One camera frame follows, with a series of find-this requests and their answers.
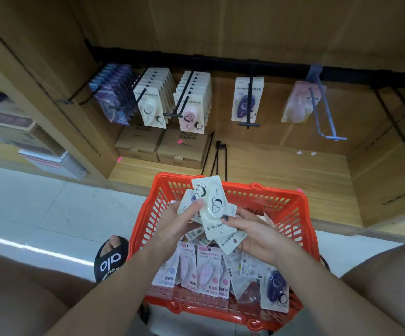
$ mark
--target navy blue correction tape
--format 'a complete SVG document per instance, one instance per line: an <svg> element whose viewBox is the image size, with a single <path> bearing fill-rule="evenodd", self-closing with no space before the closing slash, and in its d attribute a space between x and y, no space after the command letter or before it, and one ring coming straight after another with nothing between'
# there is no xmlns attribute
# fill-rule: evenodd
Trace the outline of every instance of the navy blue correction tape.
<svg viewBox="0 0 405 336"><path fill-rule="evenodd" d="M267 288L268 299L272 303L275 303L277 300L280 300L280 298L284 294L285 286L286 281L279 271L276 270L273 273L271 273Z"/></svg>
<svg viewBox="0 0 405 336"><path fill-rule="evenodd" d="M251 95L251 111L254 105L255 105L255 98L253 95ZM238 104L236 116L238 118L244 118L247 115L247 113L248 113L248 95L245 95Z"/></svg>

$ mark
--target alo logo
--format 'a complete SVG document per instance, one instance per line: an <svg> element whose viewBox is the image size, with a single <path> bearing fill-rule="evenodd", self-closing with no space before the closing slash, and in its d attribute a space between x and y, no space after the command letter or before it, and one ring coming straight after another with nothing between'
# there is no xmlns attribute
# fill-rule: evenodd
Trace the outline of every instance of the alo logo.
<svg viewBox="0 0 405 336"><path fill-rule="evenodd" d="M118 262L119 260L121 260L121 254L113 254L110 258L107 259L107 261L104 261L103 263L101 263L100 271L103 272L106 270L106 268L108 271L110 271L111 264Z"/></svg>

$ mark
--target cardboard box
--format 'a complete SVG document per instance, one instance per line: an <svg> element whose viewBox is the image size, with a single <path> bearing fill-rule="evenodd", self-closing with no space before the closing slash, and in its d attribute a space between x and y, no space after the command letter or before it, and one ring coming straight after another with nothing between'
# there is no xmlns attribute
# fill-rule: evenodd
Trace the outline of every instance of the cardboard box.
<svg viewBox="0 0 405 336"><path fill-rule="evenodd" d="M47 155L62 156L65 149L45 132L32 118L0 107L0 137L12 145Z"/></svg>
<svg viewBox="0 0 405 336"><path fill-rule="evenodd" d="M202 169L208 135L168 128L157 151L162 164Z"/></svg>
<svg viewBox="0 0 405 336"><path fill-rule="evenodd" d="M39 169L46 172L77 180L82 180L87 173L87 170L67 151L60 157L25 150L19 150L19 154L30 163L36 165Z"/></svg>
<svg viewBox="0 0 405 336"><path fill-rule="evenodd" d="M158 163L157 150L164 131L164 129L142 124L126 126L121 131L116 149L123 157Z"/></svg>

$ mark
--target forearm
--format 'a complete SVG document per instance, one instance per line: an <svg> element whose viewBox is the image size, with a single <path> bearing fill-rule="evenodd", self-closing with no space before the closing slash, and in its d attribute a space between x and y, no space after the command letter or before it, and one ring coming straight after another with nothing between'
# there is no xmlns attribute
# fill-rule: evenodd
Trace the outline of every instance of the forearm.
<svg viewBox="0 0 405 336"><path fill-rule="evenodd" d="M274 265L326 335L405 335L405 329L326 271L297 243L281 235L275 252Z"/></svg>
<svg viewBox="0 0 405 336"><path fill-rule="evenodd" d="M125 335L159 269L160 255L144 248L97 285L47 335Z"/></svg>

